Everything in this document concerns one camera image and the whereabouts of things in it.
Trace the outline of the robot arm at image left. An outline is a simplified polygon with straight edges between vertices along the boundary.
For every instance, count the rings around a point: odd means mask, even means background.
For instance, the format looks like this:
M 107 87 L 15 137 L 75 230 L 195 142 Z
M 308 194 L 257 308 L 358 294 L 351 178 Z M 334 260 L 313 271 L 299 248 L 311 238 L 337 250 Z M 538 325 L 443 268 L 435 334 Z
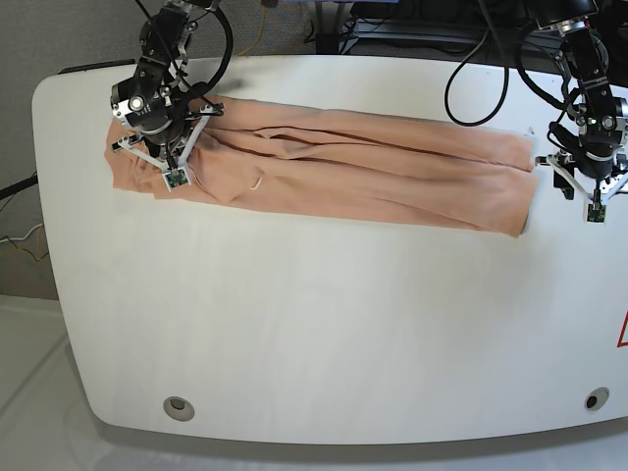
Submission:
M 113 117 L 132 131 L 112 144 L 158 168 L 176 183 L 183 181 L 187 159 L 211 117 L 224 105 L 208 98 L 232 59 L 234 37 L 218 1 L 167 1 L 155 15 L 136 3 L 146 18 L 139 37 L 141 56 L 135 71 L 112 86 Z M 215 74 L 195 84 L 187 80 L 187 46 L 198 28 L 193 12 L 213 15 L 223 29 L 225 51 Z

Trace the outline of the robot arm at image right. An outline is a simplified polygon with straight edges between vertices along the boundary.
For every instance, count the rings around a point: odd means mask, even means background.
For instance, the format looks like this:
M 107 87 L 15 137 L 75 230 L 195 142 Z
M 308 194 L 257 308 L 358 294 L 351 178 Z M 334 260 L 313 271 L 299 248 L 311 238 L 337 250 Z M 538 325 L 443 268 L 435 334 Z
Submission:
M 627 101 L 613 96 L 606 75 L 607 49 L 589 25 L 598 5 L 594 1 L 528 1 L 526 5 L 533 20 L 514 43 L 515 69 L 536 96 L 578 127 L 573 134 L 560 119 L 549 123 L 547 139 L 558 152 L 541 163 L 552 168 L 554 186 L 566 199 L 581 193 L 589 219 L 600 221 L 609 200 L 622 194 L 627 184 L 627 162 L 620 158 L 627 144 Z M 523 42 L 541 29 L 555 30 L 561 37 L 561 48 L 552 58 L 562 76 L 561 99 L 538 87 L 522 63 Z

